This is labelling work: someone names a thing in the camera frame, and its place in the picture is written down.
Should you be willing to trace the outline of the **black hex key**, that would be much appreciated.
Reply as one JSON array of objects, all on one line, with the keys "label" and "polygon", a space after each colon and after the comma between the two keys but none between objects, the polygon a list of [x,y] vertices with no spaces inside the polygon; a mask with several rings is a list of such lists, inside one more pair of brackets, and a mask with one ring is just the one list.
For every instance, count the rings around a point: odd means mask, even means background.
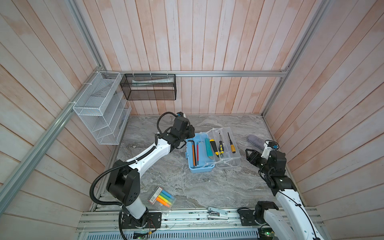
[{"label": "black hex key", "polygon": [[189,140],[188,143],[191,144],[192,156],[193,156],[193,159],[195,159],[195,158],[196,158],[195,141],[193,141],[193,140]]}]

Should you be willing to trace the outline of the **black yellow utility knife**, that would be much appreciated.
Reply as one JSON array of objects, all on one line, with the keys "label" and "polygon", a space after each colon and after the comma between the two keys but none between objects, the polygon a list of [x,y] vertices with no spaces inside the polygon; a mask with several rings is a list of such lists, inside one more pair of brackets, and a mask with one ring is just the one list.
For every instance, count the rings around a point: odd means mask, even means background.
[{"label": "black yellow utility knife", "polygon": [[219,158],[220,157],[220,152],[219,152],[218,146],[216,144],[216,141],[214,139],[210,139],[210,144],[211,144],[211,147],[213,149],[213,152]]}]

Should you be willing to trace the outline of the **teal handled tool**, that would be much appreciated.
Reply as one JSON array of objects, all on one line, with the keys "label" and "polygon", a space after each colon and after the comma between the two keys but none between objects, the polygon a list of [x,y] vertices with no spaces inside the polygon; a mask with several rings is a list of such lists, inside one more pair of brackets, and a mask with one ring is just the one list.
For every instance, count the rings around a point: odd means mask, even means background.
[{"label": "teal handled tool", "polygon": [[208,158],[213,160],[214,156],[213,156],[212,147],[211,147],[211,143],[210,143],[210,139],[209,138],[205,138],[205,146],[206,146],[206,151],[207,151]]}]

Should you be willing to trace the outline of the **light blue tool box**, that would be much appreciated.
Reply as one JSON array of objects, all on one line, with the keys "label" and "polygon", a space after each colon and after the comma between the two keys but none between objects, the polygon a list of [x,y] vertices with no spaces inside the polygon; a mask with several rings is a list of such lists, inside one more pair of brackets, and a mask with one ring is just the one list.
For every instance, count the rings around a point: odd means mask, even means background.
[{"label": "light blue tool box", "polygon": [[[209,138],[206,132],[196,133],[194,138],[187,139],[187,149],[186,149],[186,158],[188,160],[188,166],[193,174],[211,172],[215,167],[214,159],[211,160],[207,156],[205,138]],[[195,151],[196,143],[199,142],[199,165],[194,168],[193,166],[193,156],[191,144],[188,143],[189,140],[195,141]]]}]

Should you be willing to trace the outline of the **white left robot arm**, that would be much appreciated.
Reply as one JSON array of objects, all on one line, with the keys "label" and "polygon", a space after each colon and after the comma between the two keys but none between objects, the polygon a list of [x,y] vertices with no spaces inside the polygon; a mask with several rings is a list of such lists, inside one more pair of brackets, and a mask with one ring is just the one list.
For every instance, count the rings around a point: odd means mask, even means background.
[{"label": "white left robot arm", "polygon": [[[159,123],[165,115],[173,115],[175,119],[173,126],[161,131]],[[125,162],[115,162],[114,167],[119,168],[110,173],[106,186],[106,190],[118,200],[118,205],[136,220],[143,219],[148,211],[139,197],[142,175],[162,157],[180,148],[182,142],[195,136],[195,128],[182,112],[162,114],[158,118],[157,128],[155,142],[146,150]]]}]

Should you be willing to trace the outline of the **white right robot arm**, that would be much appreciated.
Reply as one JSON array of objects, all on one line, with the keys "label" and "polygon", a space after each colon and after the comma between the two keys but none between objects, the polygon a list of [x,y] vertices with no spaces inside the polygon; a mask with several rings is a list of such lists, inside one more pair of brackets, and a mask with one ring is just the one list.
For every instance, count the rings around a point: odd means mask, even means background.
[{"label": "white right robot arm", "polygon": [[266,147],[261,154],[246,150],[247,161],[259,168],[259,174],[284,209],[287,223],[279,207],[270,201],[259,201],[254,218],[261,225],[269,225],[280,240],[322,240],[317,227],[309,217],[292,179],[286,175],[286,154]]}]

